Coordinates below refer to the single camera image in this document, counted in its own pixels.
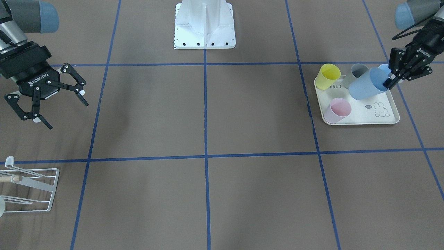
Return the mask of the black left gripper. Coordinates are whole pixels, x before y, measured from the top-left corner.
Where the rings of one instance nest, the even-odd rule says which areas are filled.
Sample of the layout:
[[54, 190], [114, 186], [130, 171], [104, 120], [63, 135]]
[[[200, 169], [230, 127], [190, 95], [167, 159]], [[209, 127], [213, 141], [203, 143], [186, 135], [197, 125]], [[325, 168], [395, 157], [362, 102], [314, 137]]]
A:
[[414, 80], [433, 72], [430, 63], [443, 53], [443, 18], [431, 18], [420, 30], [414, 30], [405, 48], [392, 48], [388, 67], [390, 74], [383, 86], [391, 90], [403, 80]]

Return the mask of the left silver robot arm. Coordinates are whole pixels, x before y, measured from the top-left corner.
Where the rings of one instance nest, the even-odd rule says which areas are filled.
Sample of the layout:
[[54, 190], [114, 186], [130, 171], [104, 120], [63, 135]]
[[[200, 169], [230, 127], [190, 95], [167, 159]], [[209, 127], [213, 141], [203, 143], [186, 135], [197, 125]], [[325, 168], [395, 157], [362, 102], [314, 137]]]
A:
[[392, 48], [388, 67], [390, 76], [383, 86], [391, 90], [401, 81], [414, 80], [433, 72], [430, 64], [444, 50], [442, 0], [407, 0], [395, 10], [395, 25], [401, 33], [392, 40], [414, 35], [403, 48]]

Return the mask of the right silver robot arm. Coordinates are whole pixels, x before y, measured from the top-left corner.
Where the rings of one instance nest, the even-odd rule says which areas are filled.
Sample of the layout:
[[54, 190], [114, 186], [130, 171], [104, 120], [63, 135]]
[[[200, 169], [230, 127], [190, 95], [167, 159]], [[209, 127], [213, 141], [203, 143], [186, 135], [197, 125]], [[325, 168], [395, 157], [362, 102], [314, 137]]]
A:
[[60, 24], [56, 8], [42, 0], [2, 0], [0, 3], [0, 74], [11, 79], [18, 91], [4, 96], [21, 120], [50, 123], [40, 114], [40, 103], [60, 90], [68, 90], [88, 106], [84, 98], [87, 81], [69, 63], [58, 70], [47, 62], [46, 46], [29, 41], [27, 33], [55, 33]]

